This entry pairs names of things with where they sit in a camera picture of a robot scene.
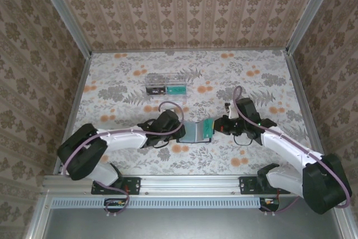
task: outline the patterned wallpaper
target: patterned wallpaper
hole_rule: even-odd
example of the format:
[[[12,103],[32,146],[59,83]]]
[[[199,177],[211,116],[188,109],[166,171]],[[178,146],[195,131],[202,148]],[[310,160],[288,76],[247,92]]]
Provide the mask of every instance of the patterned wallpaper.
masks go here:
[[[65,0],[92,50],[285,46],[309,0]]]
[[[358,0],[324,0],[294,59],[323,147],[346,170],[358,221]]]
[[[84,59],[50,0],[0,0],[0,238],[22,238]]]

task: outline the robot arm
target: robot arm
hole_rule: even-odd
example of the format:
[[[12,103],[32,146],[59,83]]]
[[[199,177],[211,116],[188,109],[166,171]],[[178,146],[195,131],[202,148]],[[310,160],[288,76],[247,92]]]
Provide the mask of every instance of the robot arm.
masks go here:
[[[148,120],[145,123],[138,124],[129,129],[165,133],[175,130],[179,125],[180,121],[178,116],[173,111],[166,110],[161,113],[157,119]],[[62,163],[66,163],[74,150],[88,138],[106,132],[108,131],[96,129],[92,124],[83,125],[58,149],[57,154]],[[67,167],[67,172],[72,180],[80,180],[86,177],[109,186],[116,181],[121,181],[123,178],[115,166],[100,162],[103,154],[124,148],[138,149],[150,147],[156,145],[160,141],[168,142],[173,139],[181,138],[184,135],[184,126],[170,135],[154,135],[135,132],[110,134],[108,132],[108,134],[102,135],[84,146],[70,161]]]
[[[313,156],[315,156],[339,177],[347,188],[349,195],[352,195],[347,177],[336,155],[322,155],[319,152],[315,152],[299,144],[294,139],[289,138],[292,142],[295,142],[295,144],[303,147],[308,152],[304,153],[297,146],[294,146],[282,137],[284,135],[285,138],[288,138],[287,134],[277,127],[276,123],[270,119],[260,118],[251,99],[243,98],[237,100],[236,104],[245,117],[257,125],[266,127],[282,135],[268,132],[248,123],[239,116],[234,106],[230,104],[225,104],[229,116],[224,115],[222,118],[216,120],[214,129],[226,135],[232,134],[238,136],[242,133],[246,133],[248,138],[275,151],[295,168],[295,170],[290,170],[280,167],[277,164],[264,167],[260,170],[260,172],[265,171],[266,174],[266,182],[262,184],[262,188],[268,185],[301,196],[306,203],[319,214],[323,214],[334,206],[339,205],[339,203],[346,200],[345,192],[337,180],[314,160]]]

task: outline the wall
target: wall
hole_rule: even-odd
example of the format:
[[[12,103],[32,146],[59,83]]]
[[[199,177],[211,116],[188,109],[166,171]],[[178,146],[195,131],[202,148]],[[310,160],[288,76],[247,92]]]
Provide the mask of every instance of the wall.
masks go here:
[[[65,0],[92,50],[283,47],[308,0]]]
[[[324,0],[294,59],[323,147],[346,170],[358,220],[358,0]]]
[[[21,238],[84,59],[50,0],[0,0],[0,238]]]

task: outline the black mounting plate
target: black mounting plate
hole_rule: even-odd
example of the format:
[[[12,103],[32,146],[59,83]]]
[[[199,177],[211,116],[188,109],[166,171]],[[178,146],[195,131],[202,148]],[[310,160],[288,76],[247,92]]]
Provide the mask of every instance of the black mounting plate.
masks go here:
[[[111,185],[113,188],[119,188],[128,192],[130,195],[138,195],[140,192],[140,177],[123,177],[123,180],[119,182],[119,186],[116,183]],[[95,181],[92,183],[91,194],[93,195],[119,195],[120,193],[115,190],[105,189]]]
[[[277,195],[277,190],[280,194],[290,194],[290,192],[283,189],[266,188],[262,190],[258,187],[257,176],[241,176],[239,177],[241,194],[272,194]]]

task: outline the table surface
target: table surface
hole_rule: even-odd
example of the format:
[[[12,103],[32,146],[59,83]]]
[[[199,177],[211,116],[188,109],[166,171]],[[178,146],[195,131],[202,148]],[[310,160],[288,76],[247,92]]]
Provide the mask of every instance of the table surface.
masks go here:
[[[157,118],[158,102],[149,100],[148,73],[184,74],[188,98],[185,119],[199,121],[225,114],[237,85],[243,97],[301,144],[310,147],[285,52],[281,50],[178,51],[92,54],[91,67],[77,113],[74,132],[85,123],[101,129],[122,129]],[[237,138],[247,144],[246,135]],[[256,174],[270,163],[290,165],[274,151],[253,142],[237,146],[233,136],[215,133],[211,143],[177,144],[155,149],[121,149],[105,154],[124,175]]]

